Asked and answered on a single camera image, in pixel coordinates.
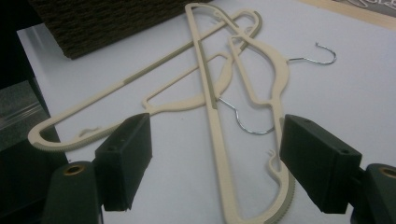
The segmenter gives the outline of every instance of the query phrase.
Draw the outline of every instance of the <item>brown wicker basket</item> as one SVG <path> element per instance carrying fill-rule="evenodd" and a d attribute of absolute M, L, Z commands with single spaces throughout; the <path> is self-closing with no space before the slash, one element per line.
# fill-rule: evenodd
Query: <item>brown wicker basket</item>
<path fill-rule="evenodd" d="M 184 12 L 188 0 L 29 0 L 64 55 L 81 55 Z"/>

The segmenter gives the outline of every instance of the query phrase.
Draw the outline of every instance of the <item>hanger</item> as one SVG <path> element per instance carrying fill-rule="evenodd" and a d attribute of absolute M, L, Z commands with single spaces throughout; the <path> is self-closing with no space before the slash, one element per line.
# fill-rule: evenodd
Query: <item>hanger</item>
<path fill-rule="evenodd" d="M 285 88 L 289 77 L 289 69 L 286 60 L 272 47 L 247 36 L 239 28 L 239 26 L 234 21 L 232 21 L 230 17 L 219 7 L 199 3 L 186 5 L 186 14 L 191 29 L 192 39 L 201 72 L 201 80 L 204 87 L 206 112 L 209 119 L 212 145 L 215 153 L 219 179 L 219 190 L 224 217 L 227 223 L 275 223 L 283 217 L 283 215 L 289 208 L 293 197 L 295 180 L 290 174 L 286 165 L 279 159 L 278 152 L 272 151 L 273 154 L 268 166 L 272 175 L 276 178 L 276 181 L 279 184 L 279 192 L 276 196 L 276 199 L 273 201 L 269 209 L 259 214 L 257 217 L 244 220 L 239 216 L 239 208 L 235 197 L 235 189 L 233 186 L 233 176 L 231 174 L 230 164 L 228 162 L 227 152 L 224 146 L 221 124 L 219 121 L 219 112 L 216 105 L 216 96 L 214 93 L 213 84 L 211 83 L 211 77 L 207 68 L 205 52 L 202 46 L 203 37 L 200 36 L 198 32 L 196 22 L 192 13 L 192 9 L 195 7 L 206 7 L 214 10 L 215 15 L 224 20 L 231 27 L 231 29 L 235 33 L 237 33 L 237 35 L 230 37 L 229 42 L 231 42 L 230 45 L 232 46 L 233 57 L 237 62 L 238 67 L 241 67 L 239 66 L 241 62 L 238 57 L 237 49 L 233 44 L 233 38 L 240 38 L 248 43 L 250 46 L 256 47 L 262 53 L 267 55 L 273 63 L 276 69 L 276 81 L 273 87 L 273 99 L 271 100 L 271 102 L 268 102 L 268 104 L 273 107 L 272 109 L 278 147 L 280 146 L 280 139 L 282 134 L 280 120 L 283 117 L 280 103 L 280 93 Z M 274 167 L 274 160 L 278 161 L 280 166 L 279 170 Z"/>
<path fill-rule="evenodd" d="M 255 35 L 258 33 L 258 30 L 260 29 L 261 25 L 262 25 L 262 18 L 260 17 L 260 15 L 253 11 L 253 10 L 249 10 L 249 9 L 245 9 L 245 10 L 239 10 L 237 11 L 232 18 L 236 19 L 239 18 L 241 16 L 244 15 L 249 15 L 250 17 L 252 17 L 255 21 L 251 31 L 250 31 L 250 35 Z M 218 29 L 220 29 L 221 27 L 225 26 L 226 23 L 224 21 L 220 21 L 218 24 L 216 24 L 212 29 L 210 29 L 209 31 L 205 32 L 203 34 L 203 37 L 207 37 L 213 33 L 215 33 Z M 44 120 L 43 122 L 37 124 L 28 134 L 28 139 L 29 142 L 36 148 L 38 149 L 42 149 L 45 151 L 70 151 L 70 150 L 74 150 L 80 147 L 84 147 L 86 145 L 88 145 L 91 142 L 94 142 L 96 140 L 99 140 L 100 138 L 103 138 L 105 136 L 110 135 L 115 129 L 117 129 L 117 127 L 122 123 L 118 122 L 112 125 L 109 125 L 105 128 L 95 128 L 95 129 L 84 129 L 80 132 L 80 134 L 78 134 L 75 138 L 66 141 L 66 142 L 60 142 L 60 143 L 56 143 L 56 142 L 50 142 L 47 141 L 45 139 L 43 139 L 43 137 L 41 136 L 41 132 L 51 126 L 53 126 L 54 124 L 57 124 L 59 122 L 61 122 L 64 119 L 67 119 L 71 116 L 73 116 L 74 114 L 76 114 L 78 111 L 88 107 L 89 105 L 94 104 L 95 102 L 103 99 L 104 97 L 108 96 L 109 94 L 111 94 L 112 92 L 128 85 L 129 83 L 139 79 L 140 77 L 142 77 L 143 75 L 145 75 L 146 73 L 152 71 L 153 69 L 159 67 L 160 65 L 162 65 L 163 63 L 168 62 L 169 60 L 171 60 L 172 58 L 176 57 L 178 54 L 184 52 L 185 50 L 189 49 L 190 47 L 193 46 L 192 41 L 182 45 L 181 47 L 179 47 L 178 49 L 175 49 L 174 51 L 172 51 L 170 54 L 163 56 L 160 60 L 158 60 L 157 62 L 154 62 L 152 64 L 150 64 L 149 66 L 145 67 L 144 69 L 140 70 L 139 72 L 125 78 L 122 81 L 119 81 L 115 84 L 113 84 L 112 86 L 106 88 L 103 91 L 100 91 L 98 93 L 96 93 L 94 96 L 84 100 L 83 102 L 81 102 L 78 105 L 75 105 L 74 107 L 71 107 L 67 110 L 65 110 L 64 112 L 62 112 L 59 115 L 53 116 L 49 119 Z M 220 76 L 220 81 L 222 81 L 224 78 L 223 76 L 230 76 L 231 73 L 226 69 L 224 69 L 224 72 L 222 73 L 222 76 Z M 226 88 L 227 85 L 220 85 L 220 87 L 222 88 Z M 179 111 L 179 110 L 186 110 L 186 109 L 191 109 L 191 108 L 195 108 L 199 105 L 203 104 L 203 97 L 194 97 L 193 100 L 191 102 L 189 102 L 189 100 L 185 100 L 185 101 L 181 101 L 178 104 L 172 104 L 169 106 L 163 106 L 161 109 L 158 109 L 155 111 L 154 114 L 159 113 L 159 112 L 163 112 L 163 111 Z"/>

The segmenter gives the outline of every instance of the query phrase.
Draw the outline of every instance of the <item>white surface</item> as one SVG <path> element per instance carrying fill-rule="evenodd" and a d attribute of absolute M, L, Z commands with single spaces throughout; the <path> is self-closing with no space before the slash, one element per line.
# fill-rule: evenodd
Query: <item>white surface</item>
<path fill-rule="evenodd" d="M 257 10 L 263 27 L 256 37 L 286 58 L 310 57 L 328 61 L 331 54 L 314 44 L 332 48 L 338 60 L 331 66 L 290 63 L 290 82 L 283 93 L 287 114 L 312 119 L 363 154 L 361 167 L 380 162 L 396 165 L 396 33 L 362 21 L 296 1 L 215 1 L 229 14 L 241 7 Z M 205 28 L 215 21 L 202 16 Z M 51 115 L 99 92 L 154 62 L 191 38 L 181 15 L 109 47 L 71 61 L 65 58 L 43 25 L 19 31 Z M 204 42 L 206 55 L 227 50 L 226 31 Z M 265 97 L 271 80 L 269 63 L 246 51 L 242 58 L 257 93 Z M 194 52 L 181 57 L 116 91 L 106 99 L 57 125 L 62 140 L 84 128 L 106 126 L 144 111 L 140 102 L 171 77 L 195 64 Z M 212 63 L 214 76 L 221 61 Z M 201 91 L 194 74 L 171 91 L 153 99 L 156 104 Z M 241 110 L 242 121 L 254 130 L 271 127 L 269 112 L 252 108 L 237 72 L 223 97 Z M 242 217 L 254 217 L 276 196 L 276 182 L 267 174 L 273 136 L 241 131 L 233 112 L 219 103 L 226 145 L 241 205 Z M 145 172 L 131 211 L 104 213 L 105 223 L 223 223 L 204 108 L 163 113 L 151 118 L 153 158 Z M 67 153 L 70 161 L 91 161 L 96 142 Z M 348 223 L 350 215 L 325 215 L 297 186 L 289 212 L 280 223 Z"/>

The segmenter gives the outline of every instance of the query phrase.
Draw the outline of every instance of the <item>cream hanger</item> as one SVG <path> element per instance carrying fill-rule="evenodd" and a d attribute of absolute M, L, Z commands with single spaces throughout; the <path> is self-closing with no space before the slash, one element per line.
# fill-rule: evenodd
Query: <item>cream hanger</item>
<path fill-rule="evenodd" d="M 278 53 L 275 49 L 271 48 L 268 45 L 265 45 L 262 42 L 256 41 L 249 36 L 247 36 L 243 31 L 240 30 L 238 25 L 233 22 L 227 14 L 222 11 L 222 9 L 211 6 L 209 4 L 188 4 L 186 5 L 186 14 L 188 17 L 193 43 L 196 50 L 196 55 L 198 59 L 198 64 L 201 72 L 201 80 L 204 88 L 205 94 L 205 103 L 206 103 L 206 112 L 209 119 L 210 132 L 212 136 L 212 145 L 215 153 L 216 166 L 218 172 L 219 179 L 219 190 L 221 196 L 221 203 L 223 208 L 224 217 L 227 223 L 275 223 L 278 222 L 283 215 L 288 210 L 290 203 L 293 197 L 294 191 L 294 178 L 288 171 L 286 165 L 279 159 L 278 150 L 273 151 L 273 156 L 269 161 L 269 169 L 275 176 L 278 184 L 279 184 L 279 192 L 276 196 L 276 199 L 271 204 L 270 208 L 258 215 L 257 217 L 244 220 L 239 216 L 239 208 L 238 203 L 235 197 L 235 189 L 233 186 L 233 176 L 231 174 L 230 164 L 228 162 L 227 152 L 224 146 L 224 140 L 221 130 L 221 124 L 219 120 L 219 112 L 217 110 L 216 105 L 216 97 L 214 94 L 214 88 L 211 83 L 211 77 L 209 70 L 207 68 L 205 52 L 202 46 L 203 37 L 200 36 L 198 29 L 196 27 L 195 19 L 193 17 L 192 9 L 195 7 L 206 7 L 215 11 L 215 15 L 224 20 L 236 33 L 237 38 L 241 38 L 243 41 L 248 43 L 250 46 L 253 46 L 259 49 L 262 53 L 267 55 L 270 58 L 270 61 L 273 63 L 276 69 L 276 81 L 272 90 L 272 100 L 270 102 L 266 102 L 271 105 L 274 114 L 274 124 L 276 130 L 276 141 L 277 146 L 280 146 L 281 139 L 281 123 L 280 120 L 283 117 L 282 115 L 282 107 L 280 103 L 280 93 L 285 88 L 288 78 L 289 78 L 289 69 L 286 63 L 286 60 Z M 238 67 L 241 66 L 241 61 L 238 57 L 238 52 L 233 45 L 233 38 L 231 37 L 229 42 L 232 47 L 233 57 L 237 62 Z M 244 82 L 247 83 L 247 76 L 243 76 Z M 247 85 L 249 89 L 249 96 L 252 98 L 252 101 L 258 102 L 261 104 L 257 97 L 254 94 L 250 94 L 253 92 L 250 85 Z M 274 167 L 273 161 L 277 159 L 280 169 L 279 171 Z"/>
<path fill-rule="evenodd" d="M 249 15 L 250 17 L 252 17 L 255 21 L 252 29 L 250 29 L 250 35 L 255 35 L 258 33 L 258 30 L 260 29 L 261 25 L 262 25 L 262 18 L 260 17 L 260 15 L 253 11 L 253 10 L 239 10 L 238 12 L 236 12 L 233 15 L 233 20 L 236 18 L 239 18 L 241 16 L 244 15 Z M 223 27 L 224 25 L 226 25 L 226 23 L 224 21 L 220 21 L 217 25 L 215 25 L 212 29 L 210 29 L 209 31 L 207 31 L 206 33 L 203 34 L 203 37 L 208 37 L 209 35 L 215 33 L 218 29 L 220 29 L 221 27 Z M 37 124 L 28 134 L 28 139 L 29 142 L 36 148 L 38 149 L 42 149 L 45 151 L 69 151 L 69 150 L 73 150 L 76 148 L 80 148 L 80 147 L 84 147 L 86 145 L 88 145 L 91 142 L 94 142 L 102 137 L 108 136 L 110 135 L 120 124 L 121 122 L 109 125 L 105 128 L 96 128 L 96 129 L 84 129 L 83 131 L 80 132 L 80 134 L 78 134 L 74 139 L 71 139 L 69 141 L 66 142 L 60 142 L 60 143 L 56 143 L 56 142 L 50 142 L 47 141 L 45 139 L 43 139 L 43 137 L 41 136 L 41 132 L 45 129 L 48 129 L 49 127 L 59 123 L 60 121 L 67 119 L 71 116 L 73 116 L 74 114 L 76 114 L 78 111 L 84 109 L 85 107 L 88 107 L 89 105 L 94 104 L 95 102 L 101 100 L 102 98 L 108 96 L 109 94 L 111 94 L 112 92 L 128 85 L 129 83 L 137 80 L 138 78 L 142 77 L 143 75 L 145 75 L 146 73 L 152 71 L 153 69 L 159 67 L 161 64 L 168 62 L 169 60 L 171 60 L 172 58 L 176 57 L 178 54 L 184 52 L 186 49 L 189 49 L 190 47 L 193 46 L 192 41 L 184 44 L 183 46 L 179 47 L 178 49 L 174 50 L 173 52 L 171 52 L 170 54 L 162 57 L 160 60 L 158 60 L 155 63 L 150 64 L 149 66 L 147 66 L 146 68 L 140 70 L 139 72 L 125 78 L 124 80 L 115 83 L 114 85 L 106 88 L 103 91 L 100 91 L 98 93 L 96 93 L 94 96 L 86 99 L 85 101 L 81 102 L 78 105 L 75 105 L 74 107 L 71 107 L 67 110 L 65 110 L 63 113 L 56 115 L 54 117 L 51 117 L 49 119 L 44 120 L 43 122 Z M 222 73 L 222 76 L 220 76 L 219 81 L 222 81 L 226 78 L 224 78 L 223 76 L 230 76 L 231 73 L 228 72 L 228 69 L 224 69 L 225 71 Z M 219 84 L 219 88 L 226 88 L 227 85 L 220 85 Z M 185 100 L 182 102 L 179 102 L 179 104 L 173 104 L 173 105 L 169 105 L 169 106 L 163 106 L 161 109 L 153 111 L 152 110 L 152 106 L 149 106 L 148 104 L 148 109 L 151 109 L 151 112 L 155 112 L 155 113 L 159 113 L 162 111 L 178 111 L 178 110 L 186 110 L 186 109 L 192 109 L 195 108 L 197 106 L 200 106 L 203 104 L 203 96 L 196 96 L 192 99 L 191 102 L 189 102 L 189 100 Z"/>

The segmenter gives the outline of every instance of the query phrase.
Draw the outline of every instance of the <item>woven basket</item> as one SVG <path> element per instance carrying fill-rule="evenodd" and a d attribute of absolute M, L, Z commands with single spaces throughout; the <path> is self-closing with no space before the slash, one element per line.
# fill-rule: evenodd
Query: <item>woven basket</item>
<path fill-rule="evenodd" d="M 75 59 L 184 12 L 187 0 L 29 0 Z"/>

